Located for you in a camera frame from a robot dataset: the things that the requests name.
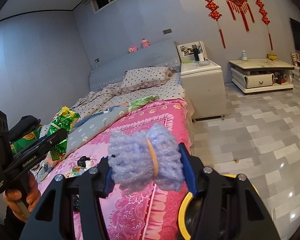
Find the tiled floor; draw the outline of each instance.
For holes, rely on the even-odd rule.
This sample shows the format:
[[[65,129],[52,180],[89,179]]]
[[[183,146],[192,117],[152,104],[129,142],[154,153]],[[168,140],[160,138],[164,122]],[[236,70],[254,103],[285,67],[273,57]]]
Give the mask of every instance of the tiled floor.
[[[249,96],[227,85],[225,119],[194,123],[194,154],[219,173],[246,174],[284,240],[300,225],[300,82],[293,84]]]

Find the gray headboard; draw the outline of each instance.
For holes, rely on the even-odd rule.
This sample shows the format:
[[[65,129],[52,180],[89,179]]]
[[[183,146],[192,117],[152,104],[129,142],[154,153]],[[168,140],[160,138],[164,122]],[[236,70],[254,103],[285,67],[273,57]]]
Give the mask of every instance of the gray headboard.
[[[107,84],[122,81],[125,71],[130,69],[149,66],[179,67],[180,65],[180,58],[174,40],[163,41],[115,58],[92,70],[89,80],[90,90],[99,90]]]

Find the finger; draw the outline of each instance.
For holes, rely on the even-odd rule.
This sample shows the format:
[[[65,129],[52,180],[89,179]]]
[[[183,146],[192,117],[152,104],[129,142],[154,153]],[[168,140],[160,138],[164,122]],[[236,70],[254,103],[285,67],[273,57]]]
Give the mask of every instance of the finger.
[[[38,191],[38,182],[35,180],[26,199],[28,204],[31,204],[33,201],[35,201]]]
[[[29,186],[30,187],[33,187],[34,186],[34,184],[37,182],[36,180],[35,180],[35,177],[34,177],[34,175],[33,175],[33,173],[32,172],[30,172],[29,173]]]
[[[22,222],[27,222],[28,221],[28,219],[24,216],[24,215],[20,215],[20,214],[17,214],[17,213],[15,213],[15,212],[13,212],[14,213],[14,215],[15,215],[15,217],[17,218],[17,219],[19,219],[19,220],[21,220]]]
[[[34,210],[34,208],[37,205],[40,198],[41,198],[41,192],[40,192],[40,190],[38,190],[36,199],[34,200],[34,202],[31,205],[29,205],[29,208],[28,208],[29,212],[32,212]]]
[[[22,194],[20,190],[17,189],[7,189],[3,193],[3,198],[5,201],[16,201],[19,200],[22,197]]]

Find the pink bedspread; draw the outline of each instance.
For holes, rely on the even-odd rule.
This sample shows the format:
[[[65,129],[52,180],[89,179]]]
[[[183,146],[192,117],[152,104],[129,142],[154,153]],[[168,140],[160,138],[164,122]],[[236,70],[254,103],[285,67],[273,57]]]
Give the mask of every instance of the pink bedspread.
[[[103,156],[107,156],[109,138],[115,130],[132,134],[134,131],[148,130],[159,122],[172,131],[178,142],[184,142],[189,150],[186,106],[186,102],[180,99],[155,101],[129,113],[59,163],[39,184],[39,190],[43,193],[56,174],[68,177],[81,156],[90,157],[97,164]],[[141,192],[124,195],[116,185],[107,199],[100,200],[110,239],[175,239],[178,209],[186,192],[186,185],[180,192],[168,192],[151,183]],[[79,213],[74,213],[74,227],[76,239],[83,239]]]

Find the chinese knot decoration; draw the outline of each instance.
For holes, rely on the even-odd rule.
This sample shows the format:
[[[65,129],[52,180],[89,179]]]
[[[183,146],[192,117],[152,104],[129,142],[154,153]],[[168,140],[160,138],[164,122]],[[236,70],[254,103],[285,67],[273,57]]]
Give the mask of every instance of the chinese knot decoration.
[[[248,32],[249,31],[249,26],[248,26],[248,22],[247,22],[247,19],[246,19],[246,16],[245,16],[245,14],[247,12],[250,13],[251,20],[254,23],[254,18],[253,18],[253,15],[252,15],[252,11],[250,9],[249,4],[247,3],[248,0],[226,0],[226,1],[227,1],[228,6],[229,6],[232,18],[234,20],[236,20],[234,11],[241,14],[244,26],[246,28],[246,31]]]
[[[220,17],[222,16],[222,14],[220,14],[217,9],[219,8],[218,5],[216,5],[213,1],[214,0],[205,0],[207,2],[206,8],[208,8],[211,13],[209,13],[209,17],[211,17],[212,19],[217,21],[218,27],[219,27],[219,33],[220,33],[220,37],[221,37],[221,41],[222,41],[222,45],[224,48],[226,48],[226,44],[225,44],[225,40],[223,38],[223,34],[222,34],[222,30],[220,28],[220,25],[218,23],[218,20],[220,19]]]
[[[269,40],[270,40],[270,46],[271,46],[271,51],[273,51],[271,34],[270,34],[270,32],[269,32],[269,27],[268,27],[270,21],[269,21],[269,19],[268,19],[268,17],[267,17],[267,14],[268,14],[268,13],[267,13],[266,10],[263,8],[263,7],[265,6],[265,4],[264,4],[263,2],[261,2],[260,0],[257,0],[257,1],[256,1],[256,5],[258,5],[258,6],[260,7],[259,13],[262,15],[262,19],[261,19],[261,20],[265,23],[265,25],[267,25],[267,28],[268,28],[268,35],[269,35]]]

